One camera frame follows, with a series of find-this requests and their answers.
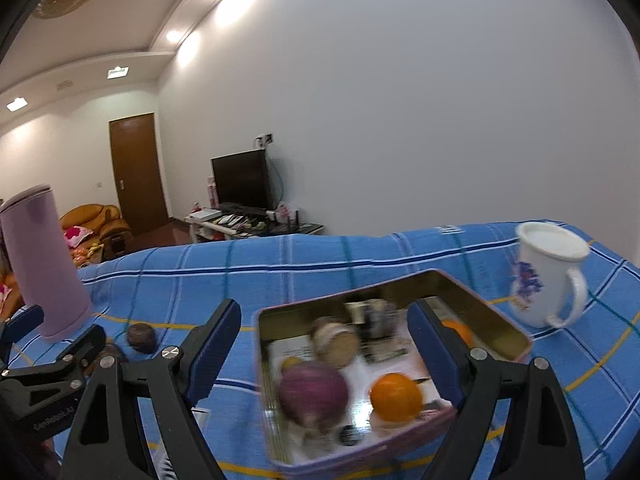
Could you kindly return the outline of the white tv stand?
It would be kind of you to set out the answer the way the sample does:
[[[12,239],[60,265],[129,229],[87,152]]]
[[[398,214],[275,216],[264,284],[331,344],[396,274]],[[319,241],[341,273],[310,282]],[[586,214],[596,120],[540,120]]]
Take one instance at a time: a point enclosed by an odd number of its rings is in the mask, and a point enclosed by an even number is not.
[[[299,216],[279,223],[269,216],[234,214],[219,209],[200,209],[187,214],[183,221],[189,226],[193,243],[220,242],[221,240],[247,240],[254,237],[270,237],[288,234],[321,235],[324,226],[301,222]]]

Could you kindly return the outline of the round purple turnip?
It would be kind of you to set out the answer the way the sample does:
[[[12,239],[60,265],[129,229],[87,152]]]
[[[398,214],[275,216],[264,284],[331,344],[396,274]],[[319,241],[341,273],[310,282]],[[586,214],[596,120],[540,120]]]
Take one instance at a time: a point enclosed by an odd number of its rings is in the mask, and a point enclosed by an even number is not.
[[[334,367],[305,361],[289,367],[277,386],[282,413],[305,429],[327,432],[344,417],[349,385]]]

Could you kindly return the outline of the blue plaid tablecloth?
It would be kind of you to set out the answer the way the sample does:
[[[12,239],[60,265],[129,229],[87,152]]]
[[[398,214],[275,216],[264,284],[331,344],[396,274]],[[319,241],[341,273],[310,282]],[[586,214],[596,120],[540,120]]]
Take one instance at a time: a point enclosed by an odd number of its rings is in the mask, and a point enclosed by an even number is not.
[[[73,272],[51,362],[1,326],[7,479],[220,479],[255,451],[332,479],[634,479],[639,271],[550,221],[161,247]]]

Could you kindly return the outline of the pink patterned cushion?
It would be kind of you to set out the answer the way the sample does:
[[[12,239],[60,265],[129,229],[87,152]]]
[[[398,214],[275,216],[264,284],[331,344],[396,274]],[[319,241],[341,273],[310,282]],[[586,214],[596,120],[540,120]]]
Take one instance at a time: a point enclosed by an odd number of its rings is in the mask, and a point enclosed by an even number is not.
[[[68,248],[75,249],[79,247],[85,240],[93,237],[93,230],[84,226],[71,226],[64,232],[64,240]]]

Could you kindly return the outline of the orange fruit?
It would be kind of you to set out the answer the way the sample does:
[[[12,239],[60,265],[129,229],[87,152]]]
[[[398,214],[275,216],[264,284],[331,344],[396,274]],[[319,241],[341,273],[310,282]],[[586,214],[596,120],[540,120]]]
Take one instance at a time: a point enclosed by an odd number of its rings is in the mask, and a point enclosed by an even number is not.
[[[442,320],[442,327],[447,334],[450,344],[457,349],[467,352],[475,346],[472,330],[462,322],[455,320]]]
[[[370,388],[369,398],[376,416],[393,424],[410,422],[423,408],[423,394],[418,384],[400,373],[378,378]]]

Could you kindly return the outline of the cut purple yam piece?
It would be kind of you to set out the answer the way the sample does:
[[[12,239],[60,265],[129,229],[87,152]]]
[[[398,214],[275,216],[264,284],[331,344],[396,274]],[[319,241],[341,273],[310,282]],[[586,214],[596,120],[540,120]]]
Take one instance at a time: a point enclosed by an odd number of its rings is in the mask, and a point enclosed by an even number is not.
[[[356,330],[337,318],[317,318],[309,336],[314,356],[335,368],[349,366],[360,352],[361,342]]]

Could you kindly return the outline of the lilac cylindrical container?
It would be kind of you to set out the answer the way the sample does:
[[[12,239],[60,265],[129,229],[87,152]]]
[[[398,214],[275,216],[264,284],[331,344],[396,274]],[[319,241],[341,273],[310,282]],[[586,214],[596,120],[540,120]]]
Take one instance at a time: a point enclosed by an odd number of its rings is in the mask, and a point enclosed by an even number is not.
[[[1,231],[23,299],[42,307],[40,336],[57,342],[77,332],[93,305],[70,258],[50,185],[33,186],[4,202]]]

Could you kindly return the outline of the black television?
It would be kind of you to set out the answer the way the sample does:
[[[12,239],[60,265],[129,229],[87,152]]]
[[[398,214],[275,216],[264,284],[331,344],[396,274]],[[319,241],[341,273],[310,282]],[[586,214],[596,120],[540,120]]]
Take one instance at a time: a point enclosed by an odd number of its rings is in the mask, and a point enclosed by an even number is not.
[[[218,202],[270,209],[273,205],[264,148],[218,156],[211,161]]]

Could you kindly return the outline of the brown wooden door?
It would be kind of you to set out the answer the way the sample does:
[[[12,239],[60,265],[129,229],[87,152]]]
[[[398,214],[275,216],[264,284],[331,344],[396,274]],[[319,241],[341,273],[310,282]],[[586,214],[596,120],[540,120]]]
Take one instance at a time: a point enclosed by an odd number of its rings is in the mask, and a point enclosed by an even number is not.
[[[169,221],[153,113],[112,120],[110,144],[118,202],[134,235]]]

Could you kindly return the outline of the dark passion fruit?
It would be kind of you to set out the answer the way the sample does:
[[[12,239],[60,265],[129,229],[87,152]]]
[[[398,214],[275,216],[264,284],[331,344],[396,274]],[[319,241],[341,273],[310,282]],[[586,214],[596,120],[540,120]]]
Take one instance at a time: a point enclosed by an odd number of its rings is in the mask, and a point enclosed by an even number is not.
[[[109,339],[102,351],[85,369],[84,374],[86,377],[90,377],[93,374],[94,370],[100,364],[100,361],[104,358],[104,356],[112,356],[114,359],[118,359],[120,362],[128,361],[128,358],[125,356],[122,348],[120,348],[118,344],[115,344],[114,341]]]
[[[157,347],[156,331],[148,323],[132,323],[127,328],[126,341],[135,352],[149,356]]]

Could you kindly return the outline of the white floral mug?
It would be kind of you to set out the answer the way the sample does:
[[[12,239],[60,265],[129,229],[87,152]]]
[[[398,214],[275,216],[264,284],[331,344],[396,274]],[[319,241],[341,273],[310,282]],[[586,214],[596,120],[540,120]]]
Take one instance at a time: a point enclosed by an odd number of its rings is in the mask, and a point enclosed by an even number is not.
[[[582,264],[590,247],[556,224],[529,221],[515,229],[520,243],[514,263],[510,306],[522,323],[562,330],[582,316],[588,285]]]

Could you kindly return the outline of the pink metal tin box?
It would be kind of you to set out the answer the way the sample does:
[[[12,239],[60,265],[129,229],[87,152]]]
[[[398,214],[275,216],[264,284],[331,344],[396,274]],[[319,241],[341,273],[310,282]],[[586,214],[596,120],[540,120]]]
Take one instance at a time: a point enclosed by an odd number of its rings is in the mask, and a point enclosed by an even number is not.
[[[346,302],[385,299],[398,310],[390,338],[363,341]],[[474,347],[494,359],[522,362],[532,341],[515,323],[446,273],[430,269],[381,284],[331,296],[262,309],[256,314],[256,359],[262,389],[262,420],[268,456],[288,479],[333,479],[344,472],[382,462],[420,448],[443,434],[454,419],[454,407],[437,391],[408,330],[410,304],[424,299],[442,321],[462,322],[472,330]],[[311,325],[317,318],[337,318],[356,330],[360,352],[349,366],[337,368],[349,385],[350,401],[340,422],[327,432],[305,429],[282,413],[277,386],[281,362],[288,356],[319,361],[312,351]],[[373,411],[369,391],[388,373],[414,380],[423,408],[410,422],[383,422]]]

